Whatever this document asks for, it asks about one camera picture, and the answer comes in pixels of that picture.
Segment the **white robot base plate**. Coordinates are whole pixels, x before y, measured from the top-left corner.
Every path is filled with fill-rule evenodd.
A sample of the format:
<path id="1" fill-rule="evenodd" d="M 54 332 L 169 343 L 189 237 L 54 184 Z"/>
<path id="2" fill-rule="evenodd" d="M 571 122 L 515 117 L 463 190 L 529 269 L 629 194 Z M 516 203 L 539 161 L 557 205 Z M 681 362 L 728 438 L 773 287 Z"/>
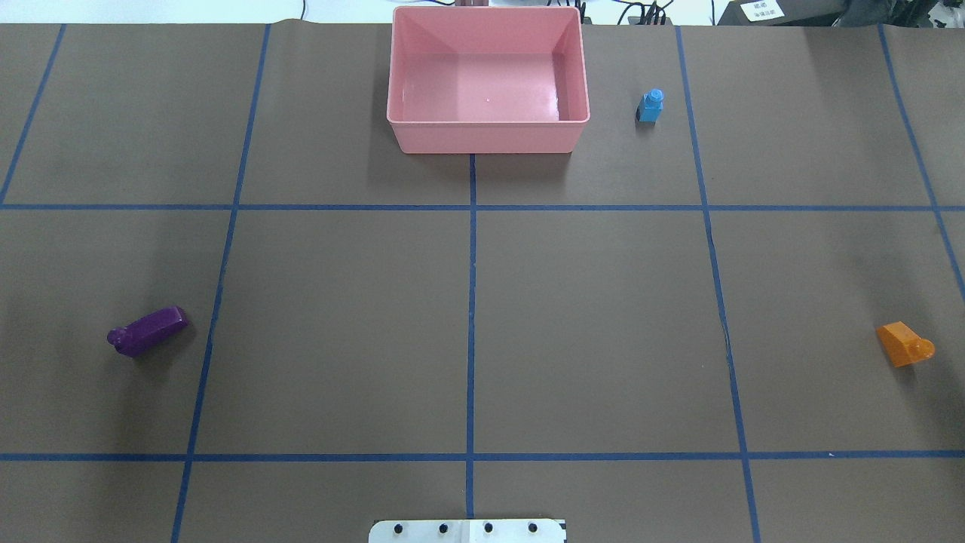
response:
<path id="1" fill-rule="evenodd" d="M 566 542 L 565 521 L 549 518 L 378 521 L 369 542 Z"/>

